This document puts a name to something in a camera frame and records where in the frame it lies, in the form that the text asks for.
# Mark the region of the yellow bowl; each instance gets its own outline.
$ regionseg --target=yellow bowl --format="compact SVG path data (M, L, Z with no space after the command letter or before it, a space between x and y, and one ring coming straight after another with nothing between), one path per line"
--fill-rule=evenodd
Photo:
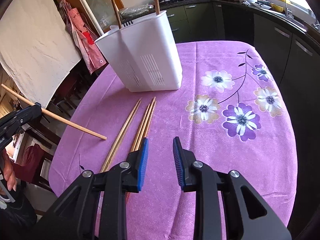
M271 6L276 12L279 12L279 13L282 13L282 12L283 12L283 7L282 7L282 6L276 5L276 4L274 4L274 3L270 3L270 6Z

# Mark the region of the human hand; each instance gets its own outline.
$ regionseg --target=human hand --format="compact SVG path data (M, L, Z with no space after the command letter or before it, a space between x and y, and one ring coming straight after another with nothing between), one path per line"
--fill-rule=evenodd
M16 191L17 190L17 179L14 174L13 167L10 162L10 158L7 155L6 149L3 149L1 154L4 159L3 176L4 176L4 179L7 181L7 188L9 191L11 191L11 189ZM1 188L0 188L0 194L5 195L5 193L3 192L3 190Z

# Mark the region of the flower center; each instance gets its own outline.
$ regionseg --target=flower center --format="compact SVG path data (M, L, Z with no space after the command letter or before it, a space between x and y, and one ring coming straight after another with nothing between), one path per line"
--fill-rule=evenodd
M220 76L216 76L213 78L213 81L216 83L222 83L223 82L223 78Z
M271 96L266 97L266 101L269 105L273 105L275 102L275 99Z
M248 119L244 116L244 114L237 115L236 120L238 124L242 126L245 126L248 122Z
M205 106L205 105L201 105L201 106L199 107L199 110L200 110L202 113L208 112L208 109L209 109L209 107L208 107L208 106Z
M260 72L261 74L263 74L263 75L265 75L265 74L267 73L267 72L266 72L265 70L263 70L263 69L260 70L259 72Z

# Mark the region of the white curtain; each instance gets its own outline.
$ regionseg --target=white curtain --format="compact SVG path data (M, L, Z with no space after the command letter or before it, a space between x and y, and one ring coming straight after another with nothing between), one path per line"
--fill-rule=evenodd
M13 0L0 20L0 63L32 102L46 107L81 57L53 0Z

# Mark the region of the purple flower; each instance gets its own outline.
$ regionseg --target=purple flower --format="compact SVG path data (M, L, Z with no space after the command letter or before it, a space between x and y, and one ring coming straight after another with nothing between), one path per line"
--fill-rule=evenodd
M238 106L228 105L228 109L222 114L227 118L222 126L228 130L230 137L239 135L243 142L256 138L254 131L261 128L260 116L252 112L251 106L244 103L239 103Z
M268 82L269 79L272 80L272 75L269 72L268 68L263 65L255 65L252 68L252 74L258 76L259 80L263 80L265 82Z

